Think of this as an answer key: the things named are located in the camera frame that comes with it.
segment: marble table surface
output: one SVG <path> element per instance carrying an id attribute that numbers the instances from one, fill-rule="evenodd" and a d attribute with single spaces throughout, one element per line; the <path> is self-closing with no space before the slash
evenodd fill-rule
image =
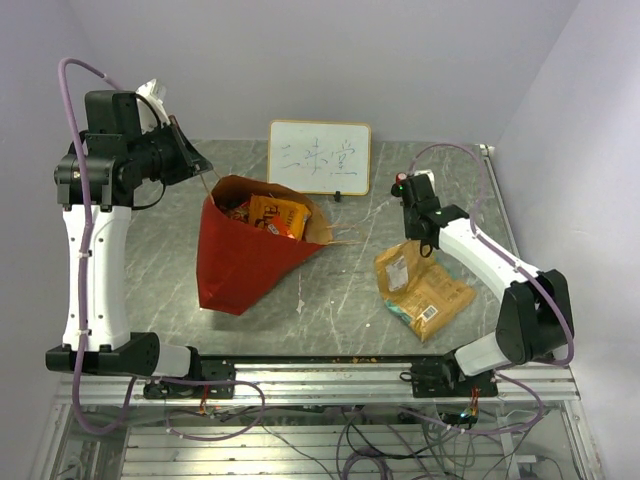
<path id="1" fill-rule="evenodd" d="M 266 179 L 265 141 L 195 143 L 222 174 Z M 156 207 L 134 213 L 126 248 L 127 313 L 132 331 L 154 331 L 161 341 L 191 345 L 209 354 L 380 355 L 442 354 L 495 328 L 498 299 L 466 267 L 437 252 L 454 278 L 477 291 L 473 303 L 424 344 L 393 316 L 378 293 L 373 261 L 385 249 L 404 241 L 402 209 L 389 191 L 395 174 L 405 171 L 413 155 L 427 144 L 374 142 L 369 194 L 311 198 L 332 223 L 356 224 L 366 239 L 355 245 L 322 249 L 242 316 L 201 310 L 195 276 L 196 251 L 205 190 L 200 178 L 169 187 Z M 421 157 L 419 168 L 436 176 L 443 205 L 469 210 L 480 181 L 476 164 L 463 152 L 438 148 Z M 216 177 L 205 175 L 210 188 Z M 160 187 L 143 186 L 143 204 Z M 477 218 L 479 226 L 510 248 L 506 219 L 495 186 L 489 186 Z M 300 314 L 298 292 L 304 301 Z"/>

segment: lavender wall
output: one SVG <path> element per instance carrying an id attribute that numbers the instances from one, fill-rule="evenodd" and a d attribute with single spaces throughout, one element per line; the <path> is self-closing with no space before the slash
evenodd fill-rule
<path id="1" fill-rule="evenodd" d="M 59 379 L 44 352 L 66 322 L 68 267 L 53 169 L 69 143 L 56 80 L 92 52 L 66 2 L 6 0 L 0 14 L 0 465 L 27 478 Z M 73 72 L 77 100 L 100 85 Z"/>
<path id="2" fill-rule="evenodd" d="M 101 64 L 132 87 L 158 76 L 192 137 L 299 118 L 494 144 L 578 1 L 71 3 Z"/>
<path id="3" fill-rule="evenodd" d="M 573 371 L 612 479 L 638 477 L 639 18 L 636 0 L 582 0 L 496 149 L 523 256 L 568 277 Z"/>

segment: bracket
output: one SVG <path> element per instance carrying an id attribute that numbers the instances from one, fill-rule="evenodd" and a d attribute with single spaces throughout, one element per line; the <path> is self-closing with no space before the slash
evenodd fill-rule
<path id="1" fill-rule="evenodd" d="M 226 360 L 202 359 L 202 380 L 224 382 L 236 379 L 236 369 Z M 144 386 L 143 395 L 147 400 L 170 400 L 179 398 L 200 398 L 204 389 L 209 388 L 207 397 L 212 400 L 230 400 L 233 398 L 234 386 L 221 385 L 212 387 L 191 387 L 175 385 L 160 381 Z"/>

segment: paper bag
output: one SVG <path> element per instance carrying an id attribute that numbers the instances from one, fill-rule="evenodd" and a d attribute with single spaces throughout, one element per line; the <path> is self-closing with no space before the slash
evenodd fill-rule
<path id="1" fill-rule="evenodd" d="M 228 218 L 213 204 L 251 195 L 302 203 L 311 211 L 302 240 Z M 202 308 L 241 315 L 286 273 L 332 241 L 322 210 L 305 195 L 275 183 L 230 175 L 218 181 L 202 207 L 196 277 Z"/>

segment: whiteboard frame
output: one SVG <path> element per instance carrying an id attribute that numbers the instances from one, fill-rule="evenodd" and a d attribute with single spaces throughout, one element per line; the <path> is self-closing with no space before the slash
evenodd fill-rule
<path id="1" fill-rule="evenodd" d="M 332 122 L 332 121 L 323 121 L 323 120 L 289 120 L 286 118 L 277 118 L 275 120 L 271 120 L 269 123 L 269 138 L 267 140 L 267 182 L 271 183 L 271 128 L 275 122 L 286 122 L 286 123 L 312 123 L 312 124 L 320 124 L 320 125 L 351 125 L 354 127 L 367 127 L 369 131 L 369 153 L 367 158 L 367 189 L 364 193 L 345 193 L 340 192 L 340 195 L 350 195 L 356 197 L 364 197 L 369 194 L 369 190 L 371 189 L 371 125 L 368 123 L 362 122 Z M 308 190 L 296 190 L 300 193 L 309 193 L 311 195 L 334 195 L 336 192 L 312 192 Z"/>

